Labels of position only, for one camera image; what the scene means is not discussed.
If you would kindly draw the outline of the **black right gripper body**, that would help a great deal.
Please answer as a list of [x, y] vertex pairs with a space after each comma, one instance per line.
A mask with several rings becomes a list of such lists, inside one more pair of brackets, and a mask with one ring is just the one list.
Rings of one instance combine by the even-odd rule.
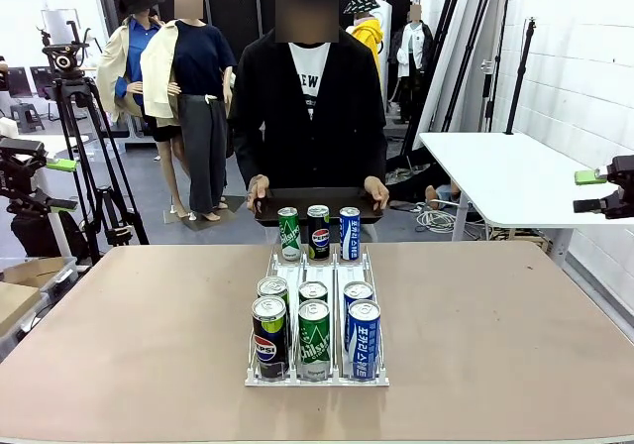
[[600, 169], [600, 177], [615, 184], [617, 189], [601, 199], [601, 212], [606, 219], [633, 216], [633, 156], [614, 157]]

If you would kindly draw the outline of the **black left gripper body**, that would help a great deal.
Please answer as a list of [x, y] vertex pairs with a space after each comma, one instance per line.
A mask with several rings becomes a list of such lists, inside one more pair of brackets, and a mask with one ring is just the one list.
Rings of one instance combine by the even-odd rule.
[[13, 202], [32, 202], [32, 178], [37, 170], [37, 159], [26, 155], [1, 157], [1, 195]]

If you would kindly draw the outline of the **person's left hand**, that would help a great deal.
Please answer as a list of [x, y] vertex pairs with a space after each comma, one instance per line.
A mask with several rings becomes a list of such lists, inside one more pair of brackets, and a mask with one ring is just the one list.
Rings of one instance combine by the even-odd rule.
[[388, 188], [375, 176], [368, 176], [364, 182], [365, 191], [371, 196], [374, 210], [384, 210], [389, 200]]

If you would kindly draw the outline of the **person's right hand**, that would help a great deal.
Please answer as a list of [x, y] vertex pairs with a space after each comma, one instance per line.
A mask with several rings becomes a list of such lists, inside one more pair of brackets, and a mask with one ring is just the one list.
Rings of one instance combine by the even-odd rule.
[[263, 174], [251, 178], [247, 193], [247, 207], [256, 213], [260, 210], [259, 202], [266, 197], [269, 188], [269, 179]]

